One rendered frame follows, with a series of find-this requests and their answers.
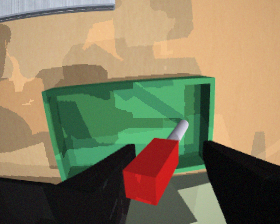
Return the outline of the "green tray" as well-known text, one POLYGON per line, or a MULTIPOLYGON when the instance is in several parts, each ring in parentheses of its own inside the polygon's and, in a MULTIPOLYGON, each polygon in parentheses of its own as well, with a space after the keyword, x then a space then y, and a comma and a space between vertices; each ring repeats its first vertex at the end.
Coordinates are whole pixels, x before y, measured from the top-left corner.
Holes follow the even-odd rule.
POLYGON ((103 81, 100 84, 69 85, 69 87, 54 87, 42 91, 48 131, 54 148, 56 164, 58 164, 60 180, 68 180, 77 173, 88 168, 69 167, 67 147, 65 147, 62 123, 60 123, 59 103, 56 96, 77 95, 83 92, 115 91, 115 89, 164 87, 164 85, 196 85, 200 84, 200 128, 199 156, 180 157, 175 172, 193 172, 205 168, 203 147, 205 140, 213 141, 214 89, 216 77, 185 76, 185 77, 152 77, 152 79, 103 81))
POLYGON ((167 140, 180 120, 188 129, 179 159, 199 156, 200 84, 56 97, 71 169, 92 167, 127 144, 135 144, 137 156, 153 139, 167 140))

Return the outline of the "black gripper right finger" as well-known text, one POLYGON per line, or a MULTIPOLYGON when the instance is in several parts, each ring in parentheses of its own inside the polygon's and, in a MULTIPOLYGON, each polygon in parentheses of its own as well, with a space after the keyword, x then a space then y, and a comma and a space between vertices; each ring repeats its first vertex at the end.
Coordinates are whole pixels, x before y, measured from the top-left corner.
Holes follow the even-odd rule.
POLYGON ((203 156, 226 224, 280 224, 280 165, 211 140, 203 156))

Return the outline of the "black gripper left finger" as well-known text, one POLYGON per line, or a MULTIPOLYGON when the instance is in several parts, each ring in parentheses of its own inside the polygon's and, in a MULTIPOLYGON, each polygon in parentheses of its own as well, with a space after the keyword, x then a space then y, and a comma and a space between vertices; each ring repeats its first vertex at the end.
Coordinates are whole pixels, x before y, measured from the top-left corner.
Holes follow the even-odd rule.
POLYGON ((123 171, 135 157, 127 144, 60 184, 0 177, 0 224, 125 224, 123 171))

